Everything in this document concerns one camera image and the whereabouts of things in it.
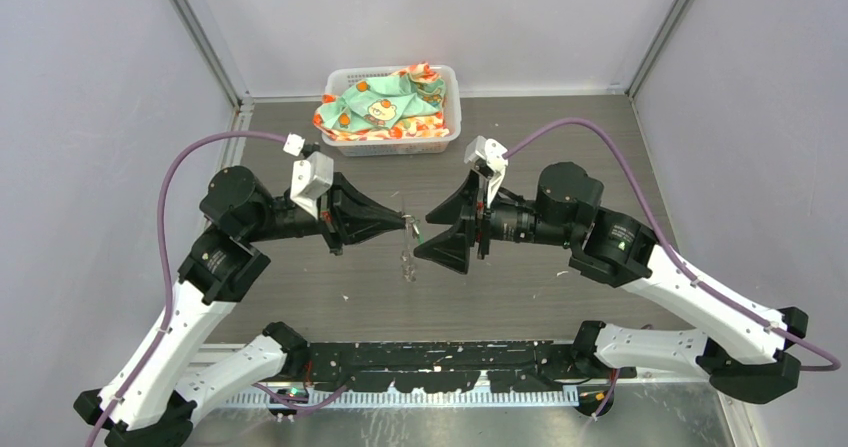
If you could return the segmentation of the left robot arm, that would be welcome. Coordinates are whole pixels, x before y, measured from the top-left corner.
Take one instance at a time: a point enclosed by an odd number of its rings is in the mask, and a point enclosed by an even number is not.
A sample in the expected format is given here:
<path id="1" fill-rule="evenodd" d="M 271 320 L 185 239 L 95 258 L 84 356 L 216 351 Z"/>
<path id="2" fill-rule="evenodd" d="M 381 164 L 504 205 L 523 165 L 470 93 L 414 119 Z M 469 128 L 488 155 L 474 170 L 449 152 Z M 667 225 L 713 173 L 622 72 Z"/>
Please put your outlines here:
<path id="1" fill-rule="evenodd" d="M 212 178 L 200 204 L 209 226 L 180 265 L 157 323 L 109 384 L 75 400 L 75 411 L 106 445 L 180 446 L 210 411 L 241 390 L 306 372 L 309 343 L 282 322 L 210 367 L 187 368 L 269 266 L 260 242 L 319 236 L 338 255 L 347 245 L 405 226 L 400 212 L 368 198 L 341 173 L 320 175 L 318 184 L 317 211 L 309 213 L 290 193 L 273 196 L 244 166 Z"/>

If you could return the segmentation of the large metal keyring holder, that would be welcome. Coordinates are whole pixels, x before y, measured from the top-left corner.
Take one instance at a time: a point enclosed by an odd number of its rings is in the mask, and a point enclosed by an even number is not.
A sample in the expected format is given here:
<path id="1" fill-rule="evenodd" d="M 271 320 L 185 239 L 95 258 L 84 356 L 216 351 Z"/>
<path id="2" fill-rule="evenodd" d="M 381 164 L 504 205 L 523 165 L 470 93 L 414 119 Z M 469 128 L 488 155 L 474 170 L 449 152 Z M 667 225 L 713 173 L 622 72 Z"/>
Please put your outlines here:
<path id="1" fill-rule="evenodd" d="M 404 197 L 401 197 L 401 214 L 405 223 L 403 231 L 403 249 L 400 254 L 401 271 L 405 281 L 414 283 L 417 279 L 417 267 L 413 251 L 418 244 L 412 236 L 410 225 L 412 222 L 417 222 L 417 220 L 408 211 Z"/>

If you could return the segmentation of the key with green tag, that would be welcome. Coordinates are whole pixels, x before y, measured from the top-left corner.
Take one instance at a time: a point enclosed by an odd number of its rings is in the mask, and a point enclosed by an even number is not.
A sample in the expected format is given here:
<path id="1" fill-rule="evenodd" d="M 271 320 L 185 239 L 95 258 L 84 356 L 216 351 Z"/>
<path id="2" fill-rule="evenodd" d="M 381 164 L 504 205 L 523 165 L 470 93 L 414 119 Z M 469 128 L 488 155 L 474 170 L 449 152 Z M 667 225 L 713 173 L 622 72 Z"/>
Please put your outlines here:
<path id="1" fill-rule="evenodd" d="M 421 245 L 423 243 L 423 240 L 422 240 L 421 230 L 420 230 L 419 224 L 417 222 L 412 222 L 411 225 L 410 225 L 410 228 L 411 228 L 413 238 L 415 239 L 415 241 L 417 242 L 418 245 Z"/>

